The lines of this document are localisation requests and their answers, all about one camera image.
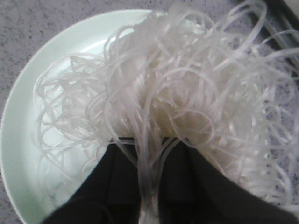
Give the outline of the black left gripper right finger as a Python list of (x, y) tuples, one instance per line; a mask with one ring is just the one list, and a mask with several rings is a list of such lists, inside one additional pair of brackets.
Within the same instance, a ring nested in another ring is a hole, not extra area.
[(298, 223), (292, 213), (239, 187), (181, 141), (166, 157), (158, 199), (162, 224)]

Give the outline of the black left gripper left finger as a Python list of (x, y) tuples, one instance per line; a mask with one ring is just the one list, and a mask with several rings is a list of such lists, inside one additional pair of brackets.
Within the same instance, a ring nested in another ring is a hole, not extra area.
[(136, 224), (139, 211), (137, 169), (116, 144), (109, 144), (76, 192), (43, 223)]

